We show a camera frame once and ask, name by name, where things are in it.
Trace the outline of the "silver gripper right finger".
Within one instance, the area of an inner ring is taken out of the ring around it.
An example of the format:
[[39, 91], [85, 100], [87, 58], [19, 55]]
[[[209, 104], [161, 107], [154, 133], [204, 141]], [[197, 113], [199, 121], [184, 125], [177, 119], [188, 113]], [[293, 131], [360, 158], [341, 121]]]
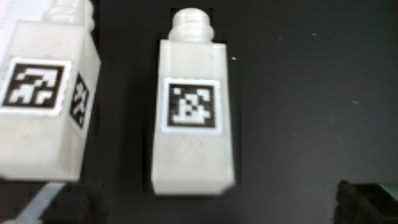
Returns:
[[335, 224], [398, 224], [398, 184], [341, 181]]

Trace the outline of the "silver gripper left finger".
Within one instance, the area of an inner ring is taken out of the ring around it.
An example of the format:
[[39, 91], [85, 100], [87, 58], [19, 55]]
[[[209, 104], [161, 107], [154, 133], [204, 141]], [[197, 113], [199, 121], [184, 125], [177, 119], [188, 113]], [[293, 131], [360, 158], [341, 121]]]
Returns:
[[55, 224], [108, 224], [103, 190], [96, 184], [69, 184], [55, 202]]

